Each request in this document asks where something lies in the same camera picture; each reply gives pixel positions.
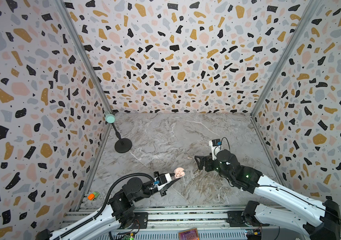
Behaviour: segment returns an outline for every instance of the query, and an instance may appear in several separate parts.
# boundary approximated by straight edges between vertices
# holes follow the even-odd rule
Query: orange toy part
[[[88,199],[92,201],[94,199],[94,197],[95,197],[95,195],[93,193],[91,193],[91,194],[89,194]]]

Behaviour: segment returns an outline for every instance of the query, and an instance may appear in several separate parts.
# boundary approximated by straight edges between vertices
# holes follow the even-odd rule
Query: black round base
[[[127,152],[131,148],[132,148],[132,141],[130,141],[128,138],[123,138],[121,140],[118,140],[114,145],[114,149],[118,153]]]

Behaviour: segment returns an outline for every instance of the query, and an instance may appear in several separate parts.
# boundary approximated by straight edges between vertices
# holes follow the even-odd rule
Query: robotic arm
[[[178,168],[178,172],[175,173],[154,172],[154,178],[145,173],[125,175],[112,184],[101,208],[66,228],[53,232],[45,229],[37,234],[36,240],[91,240],[118,228],[129,228],[135,220],[133,201],[149,198],[157,192],[165,196],[167,189],[185,174],[182,172],[183,169],[180,169]],[[143,183],[137,176],[144,176],[150,180]],[[126,178],[130,179],[109,199],[112,189]]]
[[[260,171],[242,166],[230,151],[221,150],[221,140],[209,141],[212,153],[209,156],[195,156],[199,170],[205,166],[207,172],[216,171],[231,187],[271,199],[290,211],[267,207],[249,201],[242,220],[247,225],[278,225],[312,240],[339,240],[341,230],[340,210],[337,203],[325,202],[306,197],[286,188]]]

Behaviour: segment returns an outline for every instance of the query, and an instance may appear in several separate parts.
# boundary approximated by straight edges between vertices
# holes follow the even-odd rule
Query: terrazzo pattern wallpaper
[[[253,109],[305,0],[66,0],[114,112]]]
[[[341,1],[324,1],[256,121],[286,185],[341,210]]]
[[[0,0],[0,239],[58,229],[106,131],[103,106],[48,0]]]

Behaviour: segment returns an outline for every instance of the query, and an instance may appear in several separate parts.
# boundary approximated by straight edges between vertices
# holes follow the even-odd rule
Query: marble floor
[[[133,142],[133,147],[127,153],[117,153],[114,150],[117,137],[111,130],[90,191],[98,191],[101,196],[95,201],[85,198],[82,208],[100,207],[110,185],[123,175],[134,172],[153,175],[154,171],[167,173],[177,167],[183,167],[186,175],[173,184],[166,196],[157,193],[135,205],[244,205],[249,200],[272,203],[230,187],[214,171],[199,171],[194,160],[195,155],[209,155],[209,140],[227,137],[231,152],[241,165],[251,166],[276,180],[249,114],[117,113],[115,125],[122,137]],[[111,197],[125,183],[126,180],[117,185]]]

